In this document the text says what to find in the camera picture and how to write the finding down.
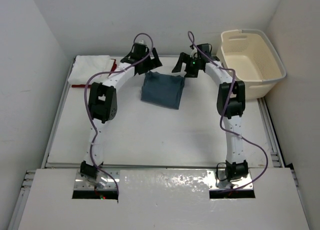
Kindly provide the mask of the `blue garment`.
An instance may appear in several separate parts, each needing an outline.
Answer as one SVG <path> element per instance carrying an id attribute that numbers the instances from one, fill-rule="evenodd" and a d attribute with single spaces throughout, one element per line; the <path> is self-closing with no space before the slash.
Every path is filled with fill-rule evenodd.
<path id="1" fill-rule="evenodd" d="M 185 78 L 182 76 L 147 72 L 141 88 L 141 100 L 178 110 L 184 86 Z"/>

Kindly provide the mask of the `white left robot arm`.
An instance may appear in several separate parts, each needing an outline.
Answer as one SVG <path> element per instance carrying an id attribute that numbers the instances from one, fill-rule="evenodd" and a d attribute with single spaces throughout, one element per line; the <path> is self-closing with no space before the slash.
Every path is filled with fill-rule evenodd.
<path id="1" fill-rule="evenodd" d="M 80 173 L 96 179 L 100 166 L 104 161 L 104 150 L 99 144 L 99 133 L 118 111 L 117 91 L 135 75 L 144 74 L 162 66 L 157 50 L 142 43 L 134 43 L 131 51 L 120 60 L 112 72 L 105 72 L 107 78 L 102 82 L 94 82 L 97 74 L 90 77 L 85 90 L 90 86 L 90 93 L 84 93 L 86 111 L 91 123 L 91 137 L 87 154 L 80 165 Z"/>

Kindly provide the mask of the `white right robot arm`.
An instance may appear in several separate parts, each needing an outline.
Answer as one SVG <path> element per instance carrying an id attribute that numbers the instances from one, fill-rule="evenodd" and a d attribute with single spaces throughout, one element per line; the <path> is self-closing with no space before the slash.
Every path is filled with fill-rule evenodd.
<path id="1" fill-rule="evenodd" d="M 244 156 L 241 122 L 246 107 L 245 83 L 235 79 L 235 71 L 222 66 L 211 55 L 209 44 L 197 45 L 193 52 L 180 53 L 173 73 L 178 73 L 185 64 L 185 77 L 196 78 L 200 70 L 218 86 L 216 107 L 220 115 L 220 127 L 225 131 L 227 153 L 223 180 L 238 180 L 246 177 L 249 168 Z"/>

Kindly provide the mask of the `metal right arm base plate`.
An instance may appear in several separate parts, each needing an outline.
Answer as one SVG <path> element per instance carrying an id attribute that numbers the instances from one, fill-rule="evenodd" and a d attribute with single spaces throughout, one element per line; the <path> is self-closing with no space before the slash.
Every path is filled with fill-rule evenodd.
<path id="1" fill-rule="evenodd" d="M 253 183 L 251 174 L 249 173 L 245 177 L 241 177 L 235 180 L 225 180 L 225 169 L 212 169 L 207 170 L 207 185 L 209 190 L 227 190 L 227 189 L 236 189 L 236 190 L 253 190 Z"/>

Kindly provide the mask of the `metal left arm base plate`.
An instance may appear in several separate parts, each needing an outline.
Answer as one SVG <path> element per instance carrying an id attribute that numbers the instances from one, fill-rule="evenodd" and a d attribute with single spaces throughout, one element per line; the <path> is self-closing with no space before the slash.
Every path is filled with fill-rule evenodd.
<path id="1" fill-rule="evenodd" d="M 77 171 L 74 190 L 117 190 L 120 181 L 120 170 L 117 168 L 103 168 L 103 172 L 93 166 L 81 166 Z"/>

